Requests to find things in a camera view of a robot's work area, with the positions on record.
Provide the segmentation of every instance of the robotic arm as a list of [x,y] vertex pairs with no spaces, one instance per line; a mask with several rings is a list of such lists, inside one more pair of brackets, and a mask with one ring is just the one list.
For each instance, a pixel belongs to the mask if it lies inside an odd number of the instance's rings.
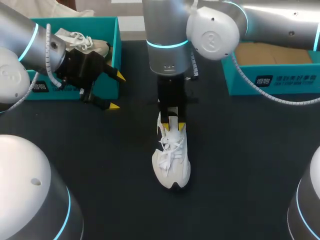
[[317,51],[318,2],[143,0],[150,67],[174,76],[190,66],[190,46],[203,57],[221,60],[240,41]]
[[[94,104],[101,103],[91,93],[101,73],[125,81],[116,68],[106,64],[103,56],[94,51],[90,54],[77,49],[66,51],[65,42],[51,34],[50,25],[45,29],[1,2],[0,23],[0,113],[24,100],[30,92],[26,69],[48,74],[60,89],[67,84],[83,89],[82,100]],[[52,73],[62,81],[56,80]]]

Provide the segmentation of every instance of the black table surface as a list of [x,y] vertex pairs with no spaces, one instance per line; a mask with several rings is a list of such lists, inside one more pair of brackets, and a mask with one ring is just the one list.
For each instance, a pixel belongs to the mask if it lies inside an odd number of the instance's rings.
[[123,42],[120,109],[28,101],[0,117],[0,134],[32,141],[57,168],[82,208],[85,240],[290,240],[287,209],[320,146],[320,104],[230,97],[221,64],[196,60],[186,191],[165,190],[153,172],[157,82],[144,41]]

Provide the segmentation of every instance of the white sneaker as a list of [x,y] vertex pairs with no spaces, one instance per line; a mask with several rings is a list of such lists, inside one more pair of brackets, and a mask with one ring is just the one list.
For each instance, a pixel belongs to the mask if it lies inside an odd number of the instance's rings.
[[102,56],[107,56],[110,51],[110,44],[103,40],[95,40],[89,36],[84,36],[80,32],[69,32],[60,28],[55,35],[65,41],[66,50],[70,52],[72,49],[77,49],[84,54],[89,54],[92,51],[97,52]]
[[190,162],[188,159],[186,124],[179,129],[178,117],[169,116],[168,131],[161,123],[159,113],[157,127],[160,129],[162,151],[156,149],[152,156],[152,165],[159,182],[171,189],[183,188],[190,178]]

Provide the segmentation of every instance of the teal shoebox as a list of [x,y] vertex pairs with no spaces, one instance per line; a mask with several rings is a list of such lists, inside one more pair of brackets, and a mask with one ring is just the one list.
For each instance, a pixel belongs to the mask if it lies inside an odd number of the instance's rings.
[[[34,18],[32,20],[44,28],[47,24],[51,24],[53,34],[63,28],[70,32],[79,32],[84,36],[90,36],[92,39],[107,41],[113,47],[111,66],[120,70],[122,43],[117,17],[61,17]],[[36,72],[28,70],[28,73],[32,81]],[[119,83],[102,73],[94,84],[93,94],[102,99],[117,99]],[[40,75],[27,100],[78,100],[79,98],[79,89],[76,87],[67,85],[64,90],[58,90],[47,76]]]
[[[274,54],[270,54],[270,50],[266,48],[243,48],[240,50],[240,54],[243,54],[240,60],[237,48],[233,56],[236,57],[243,73],[268,94],[320,93],[320,52],[271,47]],[[251,60],[245,60],[245,64],[241,64],[244,56]],[[243,80],[231,56],[222,60],[222,66],[230,95],[260,94]]]

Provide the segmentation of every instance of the logo on box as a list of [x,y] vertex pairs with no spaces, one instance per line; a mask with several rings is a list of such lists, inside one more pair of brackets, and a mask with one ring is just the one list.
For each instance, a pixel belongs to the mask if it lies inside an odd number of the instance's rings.
[[255,79],[255,85],[257,87],[269,87],[273,77],[273,75],[257,76]]

